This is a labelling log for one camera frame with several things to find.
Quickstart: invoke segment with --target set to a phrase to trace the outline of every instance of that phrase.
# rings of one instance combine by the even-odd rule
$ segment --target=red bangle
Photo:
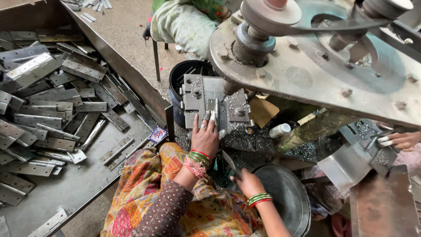
[[[270,201],[270,200],[272,200],[272,199],[271,198],[268,198],[268,199],[259,200],[259,201],[255,202],[255,203],[253,203],[250,207],[254,207],[256,204],[258,204],[260,202]]]
[[[211,159],[208,155],[206,155],[205,153],[203,153],[203,152],[201,152],[201,151],[197,151],[197,150],[190,150],[190,151],[199,152],[200,154],[202,154],[202,155],[204,155],[204,156],[208,157],[208,158],[212,161],[212,159]]]

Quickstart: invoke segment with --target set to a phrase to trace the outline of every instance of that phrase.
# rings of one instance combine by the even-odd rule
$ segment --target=brown polka dot sleeve
[[[132,236],[175,236],[180,217],[185,214],[193,194],[169,180],[149,207]]]

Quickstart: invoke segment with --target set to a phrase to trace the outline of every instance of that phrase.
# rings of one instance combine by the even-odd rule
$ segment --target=woman's hand
[[[215,126],[214,120],[202,120],[204,128],[199,128],[199,115],[195,115],[193,122],[193,134],[192,134],[192,150],[200,151],[208,155],[213,159],[218,152],[219,137],[218,127]]]
[[[246,168],[241,169],[241,179],[234,178],[233,176],[231,176],[230,179],[238,185],[247,198],[250,198],[255,194],[266,193],[260,179],[256,175],[250,173]]]
[[[414,151],[415,145],[421,142],[421,132],[394,133],[388,137],[394,147],[406,152]]]

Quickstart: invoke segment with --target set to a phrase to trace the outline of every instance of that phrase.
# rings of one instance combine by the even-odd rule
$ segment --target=plastic bottle
[[[289,124],[280,124],[269,131],[269,136],[271,138],[279,138],[289,132],[291,132]]]

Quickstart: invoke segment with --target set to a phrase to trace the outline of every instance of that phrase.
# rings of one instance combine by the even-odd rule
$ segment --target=cardboard piece
[[[276,114],[279,108],[270,102],[254,97],[250,103],[251,113],[249,118],[254,121],[260,128],[263,128]]]

